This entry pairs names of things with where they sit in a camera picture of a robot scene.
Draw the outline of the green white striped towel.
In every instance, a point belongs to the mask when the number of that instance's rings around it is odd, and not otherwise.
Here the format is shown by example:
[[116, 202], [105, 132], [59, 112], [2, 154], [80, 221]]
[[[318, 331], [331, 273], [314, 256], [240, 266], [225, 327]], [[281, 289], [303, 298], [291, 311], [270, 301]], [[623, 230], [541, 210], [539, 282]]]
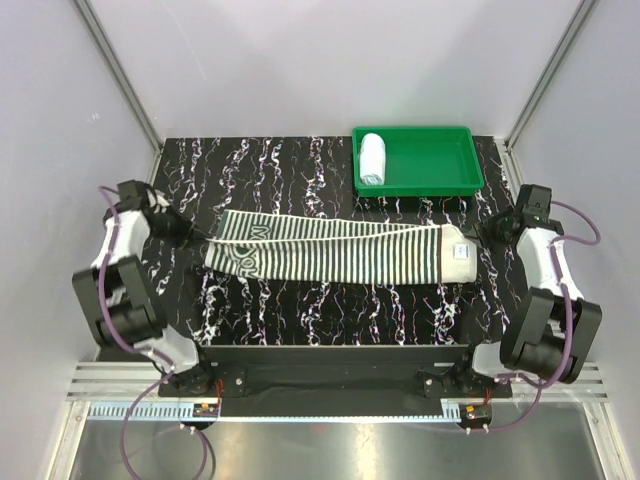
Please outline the green white striped towel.
[[476, 245], [453, 225], [226, 211], [205, 266], [244, 278], [375, 285], [472, 283]]

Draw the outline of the light blue towel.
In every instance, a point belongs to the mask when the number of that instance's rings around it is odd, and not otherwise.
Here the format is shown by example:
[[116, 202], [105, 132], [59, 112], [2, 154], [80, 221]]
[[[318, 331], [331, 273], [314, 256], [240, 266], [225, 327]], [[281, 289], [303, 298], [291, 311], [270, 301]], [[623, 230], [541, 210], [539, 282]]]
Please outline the light blue towel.
[[383, 185], [386, 174], [386, 145], [381, 136], [367, 133], [359, 151], [359, 178], [369, 186]]

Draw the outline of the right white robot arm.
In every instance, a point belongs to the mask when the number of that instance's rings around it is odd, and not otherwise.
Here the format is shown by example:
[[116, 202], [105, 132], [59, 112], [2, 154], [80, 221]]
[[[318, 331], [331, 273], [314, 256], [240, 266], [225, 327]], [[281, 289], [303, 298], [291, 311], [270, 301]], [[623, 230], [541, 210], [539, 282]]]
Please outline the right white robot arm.
[[565, 233], [551, 217], [555, 203], [550, 188], [524, 184], [514, 206], [465, 234], [481, 247], [514, 247], [528, 291], [501, 340], [470, 346], [449, 371], [451, 385], [463, 395], [482, 395], [517, 378], [545, 390], [574, 382], [582, 370], [602, 309], [576, 286], [564, 246], [596, 246], [601, 233], [592, 220], [586, 222], [594, 234], [591, 239]]

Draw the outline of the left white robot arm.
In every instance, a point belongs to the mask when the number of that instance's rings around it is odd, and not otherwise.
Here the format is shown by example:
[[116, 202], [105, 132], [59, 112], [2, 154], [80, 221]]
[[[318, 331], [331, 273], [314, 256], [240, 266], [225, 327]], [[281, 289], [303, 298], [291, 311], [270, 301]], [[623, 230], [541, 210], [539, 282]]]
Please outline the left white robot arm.
[[108, 204], [105, 237], [91, 265], [72, 276], [94, 341], [146, 357], [180, 392], [208, 394], [216, 372], [202, 348], [169, 325], [141, 260], [151, 238], [182, 249], [205, 244], [206, 235], [148, 183], [129, 180], [99, 191]]

